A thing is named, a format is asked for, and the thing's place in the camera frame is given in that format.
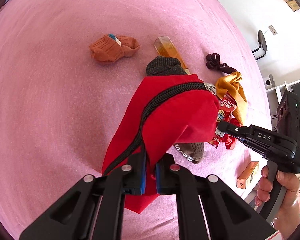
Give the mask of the red snack wrapper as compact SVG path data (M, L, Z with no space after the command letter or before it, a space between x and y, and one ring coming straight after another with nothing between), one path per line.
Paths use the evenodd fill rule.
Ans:
M228 92L226 92L223 98L219 101L219 111L216 119L217 124L221 121L229 122L232 113L236 108L237 102ZM216 128L215 135L213 136L213 139L209 141L209 144L217 148L219 143L222 141L223 135L224 133Z

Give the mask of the gold L'Oreal box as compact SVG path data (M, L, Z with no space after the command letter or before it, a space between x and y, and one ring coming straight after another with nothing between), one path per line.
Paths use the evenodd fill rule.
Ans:
M237 188L246 189L247 186L253 181L259 168L258 161L251 161L245 170L237 178Z

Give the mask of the orange drawstring bag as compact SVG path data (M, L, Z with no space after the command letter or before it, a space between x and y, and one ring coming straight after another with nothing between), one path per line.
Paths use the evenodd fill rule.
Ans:
M233 72L229 75L220 77L216 84L217 96L222 99L228 92L236 101L237 107L233 112L233 116L239 121L240 124L244 124L248 102L245 97L243 87L240 84L242 76L240 72Z

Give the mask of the brown grey sock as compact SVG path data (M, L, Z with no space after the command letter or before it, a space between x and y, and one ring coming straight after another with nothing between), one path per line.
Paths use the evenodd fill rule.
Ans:
M169 76L169 75L187 75L187 72L181 66L181 62L173 57L157 56L146 67L146 76ZM202 161L204 153L204 143L176 143L174 148L185 159L193 164Z

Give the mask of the maroon hair band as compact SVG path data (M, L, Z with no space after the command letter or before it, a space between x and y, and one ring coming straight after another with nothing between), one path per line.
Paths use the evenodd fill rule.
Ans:
M232 74L237 70L228 66L227 63L220 62L220 55L217 53L208 54L206 56L206 66L208 69L217 70L225 74Z

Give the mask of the red zipper pouch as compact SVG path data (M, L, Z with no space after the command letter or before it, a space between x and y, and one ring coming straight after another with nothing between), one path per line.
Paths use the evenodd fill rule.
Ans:
M102 165L108 175L142 147L147 152L145 193L125 207L141 213L157 197L154 167L175 143L208 142L216 130L216 87L196 74L147 76L140 83L114 134Z

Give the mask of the amber perfume bottle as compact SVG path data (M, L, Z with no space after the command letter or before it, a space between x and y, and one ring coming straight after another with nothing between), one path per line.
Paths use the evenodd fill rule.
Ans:
M168 36L159 36L154 41L154 48L156 49L158 55L164 57L173 57L180 61L181 67L187 74L191 74L185 62L183 61L179 51L174 46L173 42Z

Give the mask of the rust orange sock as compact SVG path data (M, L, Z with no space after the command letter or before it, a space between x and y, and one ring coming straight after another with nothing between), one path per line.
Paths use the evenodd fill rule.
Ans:
M123 57L132 57L140 49L139 42L130 36L107 34L89 46L91 57L99 64L112 64Z

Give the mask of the white desk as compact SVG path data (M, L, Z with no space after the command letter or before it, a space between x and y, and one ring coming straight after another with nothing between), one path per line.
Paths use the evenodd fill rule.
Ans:
M271 126L287 136L300 134L300 80L266 90Z

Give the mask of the black chair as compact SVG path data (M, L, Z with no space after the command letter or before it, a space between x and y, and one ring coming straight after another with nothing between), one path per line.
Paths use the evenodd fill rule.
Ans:
M263 54L261 56L256 57L255 58L256 61L264 58L266 56L266 54L267 54L267 51L268 51L266 39L264 37L264 33L262 32L262 30L258 31L258 33L257 33L257 40L258 40L258 47L252 51L252 54L255 54L260 49L263 50Z

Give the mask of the pink bed sheet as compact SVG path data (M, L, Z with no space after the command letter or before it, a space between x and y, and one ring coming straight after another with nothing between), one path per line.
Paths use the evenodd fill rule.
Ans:
M99 64L89 46L130 36L132 57ZM168 36L193 74L205 56L242 74L247 125L271 127L258 65L217 0L10 0L0 12L0 221L14 238L84 175L100 175L126 108Z

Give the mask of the framed wall picture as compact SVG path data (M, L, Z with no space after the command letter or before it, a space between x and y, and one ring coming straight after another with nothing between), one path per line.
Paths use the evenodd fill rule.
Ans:
M297 4L296 0L284 0L288 6L293 10L297 11L300 9L299 5Z

